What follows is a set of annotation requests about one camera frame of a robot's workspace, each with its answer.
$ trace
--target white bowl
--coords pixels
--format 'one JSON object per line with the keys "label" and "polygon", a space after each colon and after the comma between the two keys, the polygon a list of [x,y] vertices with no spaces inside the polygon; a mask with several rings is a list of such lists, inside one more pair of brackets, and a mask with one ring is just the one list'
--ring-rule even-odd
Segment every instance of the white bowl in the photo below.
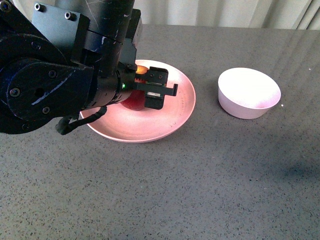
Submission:
{"label": "white bowl", "polygon": [[240,119],[256,119],[275,106],[281,91],[268,75],[250,68],[231,68],[218,80],[222,108]]}

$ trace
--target black cable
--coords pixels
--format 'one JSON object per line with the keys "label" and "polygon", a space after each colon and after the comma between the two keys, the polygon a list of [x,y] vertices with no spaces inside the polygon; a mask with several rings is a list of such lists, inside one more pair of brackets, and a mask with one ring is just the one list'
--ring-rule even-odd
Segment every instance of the black cable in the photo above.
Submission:
{"label": "black cable", "polygon": [[107,106],[102,106],[99,111],[97,111],[95,114],[92,114],[91,116],[88,116],[84,119],[74,121],[70,123],[71,119],[74,118],[74,116],[64,116],[59,123],[55,126],[55,129],[58,133],[61,135],[66,135],[73,130],[75,130],[77,127],[93,123],[94,121],[101,118],[103,115],[105,115],[107,112]]}

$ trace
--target table surface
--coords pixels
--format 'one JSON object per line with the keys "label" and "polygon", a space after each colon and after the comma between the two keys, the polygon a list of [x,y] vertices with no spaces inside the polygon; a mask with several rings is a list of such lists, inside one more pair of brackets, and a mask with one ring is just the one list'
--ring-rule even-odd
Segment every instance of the table surface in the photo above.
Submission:
{"label": "table surface", "polygon": [[[0,239],[319,239],[319,53],[319,31],[145,25],[137,59],[190,78],[190,119],[143,144],[61,136],[58,119],[0,134]],[[279,104],[227,114],[218,77],[235,67],[272,77]]]}

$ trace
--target bowl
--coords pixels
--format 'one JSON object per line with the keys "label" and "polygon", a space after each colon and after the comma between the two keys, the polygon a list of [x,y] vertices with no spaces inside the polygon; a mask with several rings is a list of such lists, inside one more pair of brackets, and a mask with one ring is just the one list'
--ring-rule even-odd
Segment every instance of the bowl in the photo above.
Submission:
{"label": "bowl", "polygon": [[218,80],[218,99],[222,108],[239,119],[256,119],[281,98],[277,83],[268,75],[250,68],[224,71]]}
{"label": "bowl", "polygon": [[[104,116],[88,124],[101,136],[122,143],[148,143],[162,139],[180,127],[191,116],[196,104],[196,92],[190,79],[177,68],[159,61],[136,60],[136,64],[147,68],[167,69],[167,87],[178,84],[176,96],[165,96],[161,110],[144,108],[130,110],[122,104],[112,104]],[[81,117],[87,118],[99,108],[82,111]]]}

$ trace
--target white curtain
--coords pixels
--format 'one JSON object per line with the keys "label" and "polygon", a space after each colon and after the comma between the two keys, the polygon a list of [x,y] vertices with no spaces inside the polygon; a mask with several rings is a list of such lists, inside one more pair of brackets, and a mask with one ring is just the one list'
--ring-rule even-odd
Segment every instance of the white curtain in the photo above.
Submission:
{"label": "white curtain", "polygon": [[[34,0],[12,1],[32,18]],[[135,0],[134,8],[144,24],[320,30],[320,0]]]}

